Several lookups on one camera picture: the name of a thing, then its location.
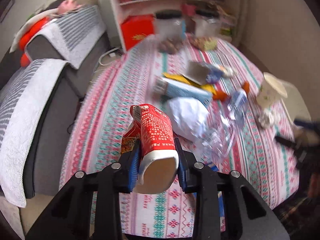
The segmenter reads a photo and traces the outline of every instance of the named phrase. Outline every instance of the pink plush toy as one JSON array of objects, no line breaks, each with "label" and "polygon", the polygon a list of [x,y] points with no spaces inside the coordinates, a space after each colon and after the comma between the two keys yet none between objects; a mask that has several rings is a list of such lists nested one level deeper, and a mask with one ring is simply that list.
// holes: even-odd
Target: pink plush toy
[{"label": "pink plush toy", "polygon": [[64,0],[58,6],[58,14],[64,14],[68,11],[79,9],[82,5],[78,5],[76,0]]}]

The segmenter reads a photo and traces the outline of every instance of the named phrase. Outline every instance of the yellow packet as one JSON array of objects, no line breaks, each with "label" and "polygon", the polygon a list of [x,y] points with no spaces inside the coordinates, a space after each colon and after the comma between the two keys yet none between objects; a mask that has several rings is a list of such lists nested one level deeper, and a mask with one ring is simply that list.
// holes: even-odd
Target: yellow packet
[{"label": "yellow packet", "polygon": [[197,87],[197,88],[201,88],[203,90],[206,90],[206,91],[209,91],[211,92],[212,94],[216,95],[216,90],[214,89],[213,85],[210,85],[210,84],[205,84],[205,85],[199,85],[191,80],[188,80],[187,78],[185,78],[184,76],[182,75],[174,75],[174,74],[169,74],[169,73],[162,73],[162,75],[164,75],[166,78],[170,78],[172,80],[176,80],[176,81],[180,81],[182,83],[185,83],[185,84],[188,84],[188,85],[191,85],[191,86],[194,86],[194,87]]}]

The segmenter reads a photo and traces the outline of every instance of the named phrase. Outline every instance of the black jar lid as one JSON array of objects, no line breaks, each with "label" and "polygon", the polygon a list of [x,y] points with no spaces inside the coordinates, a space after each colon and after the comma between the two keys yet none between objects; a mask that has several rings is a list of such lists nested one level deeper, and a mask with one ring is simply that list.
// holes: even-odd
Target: black jar lid
[{"label": "black jar lid", "polygon": [[196,14],[205,16],[208,18],[219,18],[220,15],[218,11],[213,11],[213,10],[207,10],[207,9],[197,9]]},{"label": "black jar lid", "polygon": [[181,18],[182,12],[180,10],[162,10],[156,12],[156,18],[161,20],[169,20]]}]

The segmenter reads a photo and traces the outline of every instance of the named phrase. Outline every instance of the gray couch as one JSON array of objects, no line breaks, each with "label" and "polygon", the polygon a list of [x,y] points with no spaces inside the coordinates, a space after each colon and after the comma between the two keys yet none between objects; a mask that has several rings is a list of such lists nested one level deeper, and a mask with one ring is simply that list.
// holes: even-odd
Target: gray couch
[{"label": "gray couch", "polygon": [[[32,198],[35,193],[53,196],[58,192],[62,161],[79,100],[86,94],[92,74],[98,66],[99,57],[109,49],[109,40],[105,33],[78,70],[68,65],[60,75],[41,116],[26,160],[23,172],[26,198]],[[33,60],[40,58],[63,59],[43,36],[37,36],[33,39],[28,46],[28,52]],[[21,53],[18,51],[11,55],[6,54],[0,63],[0,75],[5,77],[0,80],[0,89],[20,67],[20,55]]]}]

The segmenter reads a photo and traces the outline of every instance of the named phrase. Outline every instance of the paper cup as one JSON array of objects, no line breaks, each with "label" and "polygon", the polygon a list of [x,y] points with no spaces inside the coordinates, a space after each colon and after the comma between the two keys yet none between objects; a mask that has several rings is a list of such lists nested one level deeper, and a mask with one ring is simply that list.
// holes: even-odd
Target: paper cup
[{"label": "paper cup", "polygon": [[281,98],[287,98],[285,87],[275,76],[264,73],[264,80],[257,95],[257,103],[262,109],[269,108]]}]

